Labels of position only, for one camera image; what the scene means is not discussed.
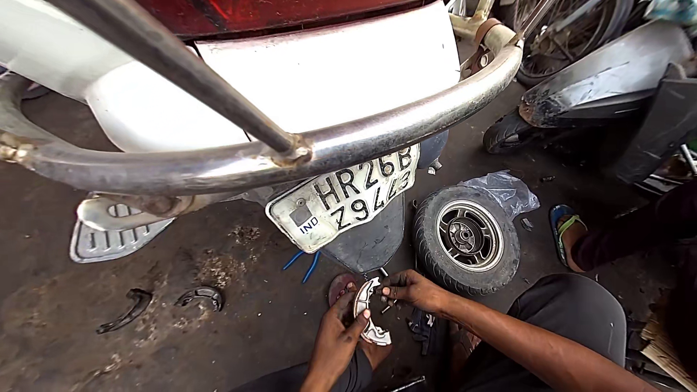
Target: red tail light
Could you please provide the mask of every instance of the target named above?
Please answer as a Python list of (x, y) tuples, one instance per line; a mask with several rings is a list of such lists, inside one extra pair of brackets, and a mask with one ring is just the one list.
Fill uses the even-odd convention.
[(173, 33), (196, 37), (360, 15), (413, 0), (138, 0)]

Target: blue flip-flop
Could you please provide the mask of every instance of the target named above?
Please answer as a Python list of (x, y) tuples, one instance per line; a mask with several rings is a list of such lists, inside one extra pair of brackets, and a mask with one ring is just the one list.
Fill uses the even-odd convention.
[[(564, 222), (561, 227), (558, 228), (559, 219), (563, 216), (571, 216), (566, 222)], [(576, 215), (573, 208), (567, 206), (566, 204), (557, 204), (549, 210), (549, 224), (552, 226), (552, 235), (554, 236), (554, 244), (557, 250), (557, 257), (559, 261), (565, 266), (569, 266), (566, 260), (566, 250), (564, 249), (564, 243), (562, 242), (562, 234), (574, 224), (574, 222), (581, 223), (584, 227), (585, 223), (581, 222), (581, 219)]]

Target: white plastic panel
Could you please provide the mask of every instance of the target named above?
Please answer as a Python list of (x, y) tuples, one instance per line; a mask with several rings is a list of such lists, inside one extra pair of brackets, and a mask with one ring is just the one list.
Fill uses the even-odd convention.
[(405, 105), (460, 78), (442, 1), (367, 22), (197, 48), (209, 66), (294, 133)]
[[(370, 21), (197, 47), (208, 65), (289, 132), (379, 113), (459, 80), (441, 2)], [(105, 75), (86, 99), (124, 151), (248, 141), (240, 128), (140, 63)]]
[(0, 0), (0, 63), (82, 100), (85, 88), (133, 59), (42, 0)]
[(137, 61), (100, 78), (85, 98), (109, 139), (127, 152), (185, 151), (249, 141), (238, 126)]

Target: pink flip-flop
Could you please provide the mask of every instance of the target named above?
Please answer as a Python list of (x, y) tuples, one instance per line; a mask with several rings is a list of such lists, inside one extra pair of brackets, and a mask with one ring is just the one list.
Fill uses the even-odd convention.
[(352, 273), (341, 273), (337, 275), (337, 277), (334, 278), (334, 280), (332, 280), (332, 284), (329, 285), (329, 292), (327, 293), (327, 300), (329, 301), (330, 308), (334, 306), (334, 304), (337, 302), (337, 299), (339, 299), (339, 297), (343, 295), (342, 292), (346, 292), (346, 286), (350, 282), (353, 282), (353, 286), (355, 287), (356, 280)]

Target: scooter wheel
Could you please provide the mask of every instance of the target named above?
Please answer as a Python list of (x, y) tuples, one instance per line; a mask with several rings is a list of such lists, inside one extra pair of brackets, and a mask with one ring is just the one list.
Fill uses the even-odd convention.
[(490, 294), (518, 270), (520, 245), (513, 222), (476, 189), (441, 188), (419, 205), (414, 219), (420, 264), (451, 292)]
[(535, 127), (518, 113), (518, 108), (501, 117), (482, 137), (484, 149), (492, 154), (512, 153), (535, 138)]

